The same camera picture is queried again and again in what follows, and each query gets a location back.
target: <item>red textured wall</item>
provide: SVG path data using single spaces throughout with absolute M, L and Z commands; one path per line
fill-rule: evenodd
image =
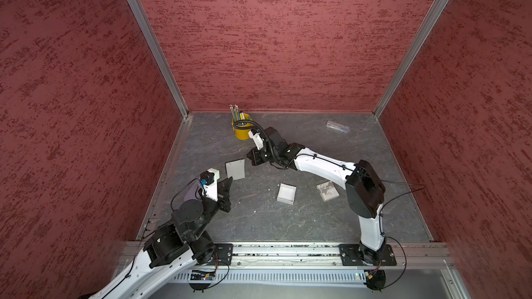
M 380 120 L 477 299 L 532 297 L 531 3 L 450 0 Z
M 371 112 L 433 0 L 141 0 L 191 110 Z
M 180 123 L 126 0 L 0 0 L 0 297 L 103 287 Z

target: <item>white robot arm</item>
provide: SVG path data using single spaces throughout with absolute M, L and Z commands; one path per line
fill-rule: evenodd
M 347 202 L 358 215 L 361 228 L 357 258 L 364 265 L 377 266 L 386 246 L 379 216 L 385 187 L 371 165 L 364 160 L 358 163 L 339 161 L 298 143 L 288 145 L 272 127 L 264 130 L 250 120 L 237 121 L 235 128 L 249 130 L 249 126 L 239 128 L 249 123 L 252 124 L 249 136 L 256 147 L 247 157 L 254 166 L 276 163 L 283 168 L 314 173 L 346 190 Z M 218 210 L 231 210 L 229 189 L 232 183 L 232 178 L 218 182 L 219 174 L 215 172 L 210 169 L 201 174 L 203 194 L 185 201 L 173 211 L 172 219 L 155 230 L 133 262 L 90 298 L 147 298 L 183 270 L 213 260 L 216 247 L 205 229 Z
M 217 172 L 210 169 L 201 174 L 201 189 L 192 192 L 196 197 L 174 210 L 172 219 L 154 231 L 133 262 L 91 299 L 148 298 L 183 270 L 213 261 L 216 246 L 205 229 L 218 210 L 231 210 L 232 178 L 217 182 L 219 172 L 216 175 L 211 170 Z M 214 198 L 208 193 L 213 187 L 217 193 Z
M 235 128 L 250 129 L 249 136 L 256 147 L 249 151 L 247 157 L 254 166 L 276 163 L 283 168 L 316 174 L 345 189 L 349 207 L 359 216 L 359 257 L 368 265 L 379 264 L 386 245 L 379 216 L 386 188 L 368 162 L 344 162 L 320 155 L 299 143 L 288 144 L 274 128 L 264 130 L 250 120 L 236 122 Z

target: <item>gray marble floor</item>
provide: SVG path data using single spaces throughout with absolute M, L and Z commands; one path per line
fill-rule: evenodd
M 251 114 L 264 128 L 274 127 L 288 143 L 304 144 L 317 153 L 343 161 L 370 162 L 381 179 L 401 181 L 394 156 L 372 115 Z M 326 127 L 327 120 L 348 125 L 348 134 Z M 327 180 L 308 172 L 277 170 L 269 164 L 252 166 L 246 158 L 251 139 L 236 139 L 229 114 L 195 114 L 173 185 L 164 203 L 161 223 L 170 218 L 170 199 L 194 177 L 209 168 L 226 177 L 225 163 L 245 159 L 246 178 L 231 186 L 232 210 L 218 212 L 207 229 L 217 241 L 342 241 L 358 242 L 360 227 L 346 194 L 323 202 L 316 185 Z M 277 202 L 279 184 L 297 187 L 294 205 Z M 385 184 L 385 199 L 407 192 L 404 185 Z M 409 196 L 389 204 L 383 229 L 404 242 L 427 242 L 428 235 Z

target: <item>clear plastic bottle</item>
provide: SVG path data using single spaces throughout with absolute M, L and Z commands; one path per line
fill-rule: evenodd
M 332 128 L 333 130 L 339 130 L 340 132 L 349 133 L 349 126 L 345 126 L 341 123 L 335 123 L 329 120 L 327 122 L 327 127 Z

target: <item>cable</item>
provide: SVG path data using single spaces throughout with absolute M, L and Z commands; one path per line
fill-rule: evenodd
M 227 266 L 227 272 L 226 272 L 225 276 L 223 276 L 223 278 L 222 278 L 219 282 L 217 282 L 216 284 L 211 285 L 211 286 L 209 286 L 209 287 L 203 289 L 203 291 L 204 291 L 204 290 L 207 290 L 207 289 L 209 289 L 209 288 L 213 288 L 213 287 L 215 287 L 216 285 L 218 285 L 219 283 L 221 283 L 221 282 L 227 277 L 227 275 L 229 275 L 229 270 L 231 269 L 231 268 L 229 267 L 229 264 L 227 264 L 227 263 L 225 263 L 225 262 L 223 262 L 223 261 L 220 261 L 220 262 L 222 262 L 223 264 L 225 264 L 225 265 Z
M 185 190 L 191 183 L 194 183 L 194 181 L 198 181 L 198 183 L 203 187 L 203 184 L 201 183 L 201 181 L 198 178 L 192 179 L 188 184 L 186 184 L 182 189 L 180 189 L 176 193 L 176 195 L 173 196 L 172 201 L 170 201 L 170 208 L 172 208 L 172 211 L 175 211 L 175 209 L 173 208 L 174 199 L 179 195 L 179 193 L 181 193 L 183 190 Z
M 143 236 L 143 237 L 140 239 L 140 241 L 139 241 L 139 243 L 138 243 L 138 245 L 137 245 L 137 248 L 136 248 L 136 250 L 135 250 L 135 255 L 133 256 L 133 262 L 131 263 L 131 268 L 129 269 L 128 273 L 124 276 L 124 278 L 122 278 L 122 280 L 121 280 L 120 282 L 118 282 L 118 284 L 116 284 L 116 285 L 114 286 L 114 288 L 110 289 L 109 292 L 107 292 L 107 293 L 102 297 L 102 299 L 104 299 L 108 294 L 110 294 L 111 292 L 113 292 L 113 290 L 116 289 L 116 288 L 118 287 L 118 285 L 122 284 L 122 282 L 125 281 L 126 278 L 128 278 L 128 277 L 131 275 L 131 272 L 132 272 L 132 270 L 133 270 L 133 266 L 135 265 L 135 259 L 137 258 L 137 252 L 138 252 L 138 249 L 139 249 L 139 247 L 140 247 L 140 244 L 143 242 L 143 240 L 144 240 L 145 238 L 147 238 L 148 236 L 151 236 L 154 232 L 155 232 L 155 230 L 151 231 L 151 232 L 148 233 L 146 236 Z
M 398 198 L 401 197 L 401 196 L 405 196 L 405 195 L 407 195 L 407 194 L 412 194 L 412 193 L 417 192 L 417 191 L 422 190 L 422 189 L 425 189 L 425 187 L 422 187 L 422 188 L 420 188 L 420 189 L 410 190 L 410 191 L 408 191 L 408 192 L 406 192 L 406 193 L 403 193 L 403 194 L 399 194 L 398 196 L 394 197 L 394 198 L 391 199 L 390 201 L 386 202 L 386 203 L 382 206 L 382 208 L 380 209 L 379 216 L 382 218 L 382 210 L 384 210 L 384 207 L 386 207 L 386 206 L 388 205 L 388 203 L 394 201 L 395 199 L 398 199 Z M 381 236 L 384 236 L 384 232 L 382 231 L 382 220 L 379 222 L 379 230 L 380 230 L 380 234 L 381 234 Z
M 390 201 L 386 202 L 386 203 L 382 206 L 382 208 L 380 209 L 380 214 L 382 214 L 382 210 L 384 210 L 384 208 L 388 205 L 388 203 L 394 201 L 395 199 L 399 199 L 401 196 L 405 196 L 405 195 L 407 195 L 407 194 L 412 194 L 412 193 L 414 193 L 414 192 L 418 192 L 418 191 L 420 191 L 420 190 L 422 190 L 422 189 L 425 189 L 425 187 L 423 186 L 423 187 L 420 188 L 420 189 L 409 190 L 409 191 L 406 192 L 406 193 L 399 194 L 398 196 L 394 197 L 393 199 L 391 199 Z
M 319 157 L 318 154 L 314 154 L 314 155 L 310 155 L 310 154 L 297 154 L 296 157 L 294 157 L 294 159 L 296 159 L 296 158 L 299 157 L 299 156 L 310 156 L 310 157 L 318 158 L 318 159 L 321 159 L 321 160 L 327 161 L 327 162 L 329 162 L 329 163 L 331 163 L 331 164 L 334 164 L 334 165 L 336 165 L 336 166 L 339 166 L 339 167 L 341 167 L 341 168 L 344 169 L 344 170 L 354 171 L 354 170 L 351 170 L 351 169 L 347 168 L 345 165 L 340 165 L 340 164 L 335 163 L 335 162 L 333 162 L 333 161 L 330 161 L 330 160 L 328 160 L 328 159 L 326 159 L 326 158 Z M 358 166 L 356 163 L 353 163 L 353 164 L 355 164 L 355 167 L 359 167 L 359 168 L 364 169 L 363 167 Z
M 399 275 L 399 277 L 397 277 L 397 279 L 396 279 L 395 281 L 391 282 L 390 284 L 386 285 L 385 287 L 383 287 L 383 288 L 380 289 L 380 290 L 384 290 L 384 289 L 386 289 L 387 287 L 394 285 L 395 282 L 397 282 L 398 280 L 401 279 L 401 277 L 403 276 L 403 274 L 404 274 L 404 272 L 405 272 L 405 270 L 406 270 L 406 253 L 404 252 L 404 249 L 403 249 L 401 243 L 400 243 L 399 241 L 397 241 L 396 239 L 392 238 L 392 237 L 385 237 L 385 238 L 389 238 L 389 239 L 391 239 L 391 240 L 393 240 L 393 241 L 395 241 L 396 243 L 399 244 L 399 247 L 400 247 L 401 250 L 403 251 L 403 255 L 404 255 L 404 268 L 403 268 L 403 272 Z
M 412 183 L 401 183 L 401 182 L 392 182 L 390 180 L 380 180 L 384 183 L 390 183 L 390 184 L 400 184 L 400 185 L 418 185 L 418 186 L 424 186 L 424 184 L 412 184 Z
M 380 264 L 381 264 L 381 263 L 382 263 L 382 262 L 379 262 L 379 265 L 377 266 L 377 268 L 376 268 L 376 269 L 373 269 L 373 270 L 371 270 L 371 271 L 369 272 L 369 274 L 374 274 L 374 273 L 376 273 L 376 272 L 377 272 L 377 270 L 379 270 L 379 268 L 380 268 Z
M 277 167 L 277 166 L 273 165 L 273 162 L 270 162 L 270 165 L 273 166 L 274 168 L 278 169 L 278 170 L 288 170 L 289 169 L 288 167 L 286 167 L 286 168 Z
M 234 124 L 233 124 L 233 127 L 236 129 L 236 130 L 250 130 L 251 128 L 256 128 L 257 130 L 259 130 L 262 134 L 264 134 L 265 137 L 268 137 L 268 135 L 266 134 L 266 132 L 264 131 L 264 129 L 262 128 L 261 125 L 259 125 L 258 123 L 252 121 L 252 120 L 247 120 L 247 119 L 242 119 L 242 120 L 238 120 L 236 121 Z M 277 157 L 277 155 L 275 155 L 275 152 L 273 151 L 273 147 L 271 145 L 271 141 L 269 138 L 267 138 L 265 141 L 264 141 L 267 145 L 268 145 L 268 151 L 270 152 L 270 156 L 273 158 L 273 160 L 275 161 L 275 163 L 277 163 L 278 165 L 281 165 L 281 162 L 279 160 L 279 158 Z

